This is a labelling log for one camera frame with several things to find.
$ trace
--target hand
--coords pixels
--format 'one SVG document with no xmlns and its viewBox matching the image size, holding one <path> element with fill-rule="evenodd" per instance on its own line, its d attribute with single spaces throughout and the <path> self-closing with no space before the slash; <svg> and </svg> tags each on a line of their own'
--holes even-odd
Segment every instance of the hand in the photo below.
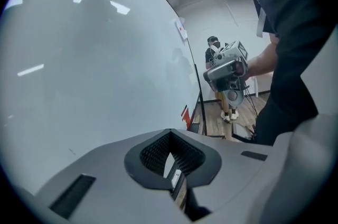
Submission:
<svg viewBox="0 0 338 224">
<path fill-rule="evenodd" d="M 244 72 L 243 65 L 240 62 L 238 62 L 238 61 L 235 62 L 235 64 L 236 64 L 236 74 L 238 74 L 240 76 L 243 75 L 243 72 Z M 250 64 L 248 64 L 248 71 L 243 76 L 244 81 L 247 81 L 250 77 L 251 77 L 251 75 L 250 75 Z"/>
<path fill-rule="evenodd" d="M 214 92 L 217 92 L 217 89 L 216 89 L 215 85 L 214 85 L 212 82 L 209 83 L 209 85 L 210 85 L 210 88 L 211 88 Z"/>
</svg>

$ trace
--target black vent grille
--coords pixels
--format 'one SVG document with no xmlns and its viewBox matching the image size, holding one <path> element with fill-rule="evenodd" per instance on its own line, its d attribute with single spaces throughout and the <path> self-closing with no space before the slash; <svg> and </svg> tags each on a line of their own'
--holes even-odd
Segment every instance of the black vent grille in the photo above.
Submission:
<svg viewBox="0 0 338 224">
<path fill-rule="evenodd" d="M 140 160 L 147 169 L 163 176 L 169 153 L 172 153 L 185 176 L 200 167 L 205 160 L 201 150 L 171 132 L 145 147 Z"/>
<path fill-rule="evenodd" d="M 68 219 L 79 205 L 80 201 L 86 195 L 94 181 L 95 177 L 82 174 L 80 175 L 58 198 L 50 209 L 63 218 Z"/>
</svg>

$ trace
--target white sneaker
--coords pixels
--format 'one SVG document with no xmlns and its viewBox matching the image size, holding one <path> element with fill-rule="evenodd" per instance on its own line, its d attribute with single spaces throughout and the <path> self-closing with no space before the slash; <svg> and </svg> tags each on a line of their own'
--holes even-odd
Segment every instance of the white sneaker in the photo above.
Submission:
<svg viewBox="0 0 338 224">
<path fill-rule="evenodd" d="M 229 116 L 229 114 L 226 115 L 223 111 L 222 111 L 222 113 L 221 113 L 221 118 L 222 118 L 224 121 L 226 121 L 227 123 L 230 122 L 230 116 Z"/>
<path fill-rule="evenodd" d="M 238 118 L 239 114 L 238 111 L 236 110 L 235 113 L 231 113 L 230 115 L 230 120 L 236 120 Z"/>
</svg>

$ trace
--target cable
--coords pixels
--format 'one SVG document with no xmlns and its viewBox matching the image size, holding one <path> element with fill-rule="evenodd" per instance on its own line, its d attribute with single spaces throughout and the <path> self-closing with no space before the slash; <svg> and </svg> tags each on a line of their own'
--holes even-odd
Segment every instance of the cable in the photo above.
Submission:
<svg viewBox="0 0 338 224">
<path fill-rule="evenodd" d="M 250 93 L 249 93 L 248 88 L 245 89 L 245 92 L 246 92 L 246 94 L 247 94 L 247 101 L 250 103 L 252 109 L 253 109 L 254 112 L 255 112 L 256 118 L 257 118 L 257 117 L 258 117 L 258 113 L 257 113 L 256 107 L 255 107 L 254 101 L 253 101 L 253 99 L 252 99 L 251 96 L 250 96 Z"/>
</svg>

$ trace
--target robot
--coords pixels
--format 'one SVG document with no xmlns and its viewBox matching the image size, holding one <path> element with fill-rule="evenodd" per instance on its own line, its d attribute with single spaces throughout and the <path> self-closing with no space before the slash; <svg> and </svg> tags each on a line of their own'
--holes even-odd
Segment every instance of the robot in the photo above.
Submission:
<svg viewBox="0 0 338 224">
<path fill-rule="evenodd" d="M 224 91 L 230 105 L 237 107 L 244 100 L 243 91 L 248 87 L 243 76 L 248 71 L 248 52 L 237 40 L 214 54 L 213 67 L 203 74 L 205 81 L 216 91 Z"/>
</svg>

